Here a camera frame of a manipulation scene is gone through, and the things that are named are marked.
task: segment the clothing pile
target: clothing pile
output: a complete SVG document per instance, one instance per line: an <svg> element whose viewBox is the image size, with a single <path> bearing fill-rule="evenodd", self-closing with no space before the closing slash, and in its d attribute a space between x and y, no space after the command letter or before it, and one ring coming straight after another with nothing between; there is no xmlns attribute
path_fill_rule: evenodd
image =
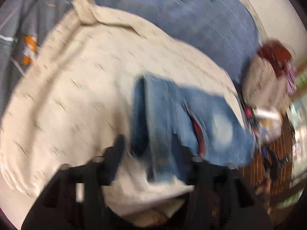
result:
<svg viewBox="0 0 307 230"><path fill-rule="evenodd" d="M266 42L254 57L246 75L242 95L250 107L274 107L285 112L296 91L296 68L289 51L277 40Z"/></svg>
<svg viewBox="0 0 307 230"><path fill-rule="evenodd" d="M93 0L73 8L5 112L1 170L12 188L38 196L60 165L101 155L118 133L129 144L104 193L119 215L193 189L180 181L189 164L173 149L173 135L215 164L252 160L254 137L223 69L138 16Z"/></svg>

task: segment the gray patterned fabric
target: gray patterned fabric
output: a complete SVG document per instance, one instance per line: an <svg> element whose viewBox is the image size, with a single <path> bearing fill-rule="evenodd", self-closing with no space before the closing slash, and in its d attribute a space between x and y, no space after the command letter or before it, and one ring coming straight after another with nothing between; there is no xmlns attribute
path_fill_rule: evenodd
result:
<svg viewBox="0 0 307 230"><path fill-rule="evenodd" d="M95 0L154 23L198 48L241 84L256 53L258 30L239 0Z"/></svg>
<svg viewBox="0 0 307 230"><path fill-rule="evenodd" d="M25 36L35 39L39 47L48 32L72 7L72 0L6 0L0 8L0 117L10 94L29 62L35 56Z"/></svg>

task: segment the blue comforter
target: blue comforter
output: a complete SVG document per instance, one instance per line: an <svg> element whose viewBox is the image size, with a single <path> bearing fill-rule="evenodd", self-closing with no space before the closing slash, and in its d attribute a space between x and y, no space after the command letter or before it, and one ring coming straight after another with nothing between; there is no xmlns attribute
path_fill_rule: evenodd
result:
<svg viewBox="0 0 307 230"><path fill-rule="evenodd" d="M241 84L256 53L258 30L239 0L95 0L152 22L198 48Z"/></svg>

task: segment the beige pillow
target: beige pillow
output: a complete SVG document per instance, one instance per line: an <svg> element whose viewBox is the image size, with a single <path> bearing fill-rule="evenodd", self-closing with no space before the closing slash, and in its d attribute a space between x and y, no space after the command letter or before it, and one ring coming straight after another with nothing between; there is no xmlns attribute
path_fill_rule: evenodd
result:
<svg viewBox="0 0 307 230"><path fill-rule="evenodd" d="M277 78L271 64L258 55L249 67L242 95L244 102L251 107L273 106L284 111L290 102L286 77Z"/></svg>

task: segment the denim jeans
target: denim jeans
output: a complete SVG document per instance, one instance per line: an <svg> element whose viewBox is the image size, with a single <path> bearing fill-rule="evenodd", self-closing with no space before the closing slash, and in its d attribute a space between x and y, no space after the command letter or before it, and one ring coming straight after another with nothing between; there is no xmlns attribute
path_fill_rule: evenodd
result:
<svg viewBox="0 0 307 230"><path fill-rule="evenodd" d="M172 136L177 134L181 144L198 155L191 115L202 129L205 160L220 166L252 161L254 136L242 128L224 98L146 74L135 86L131 153L147 166L148 181L170 181L173 175L185 181Z"/></svg>

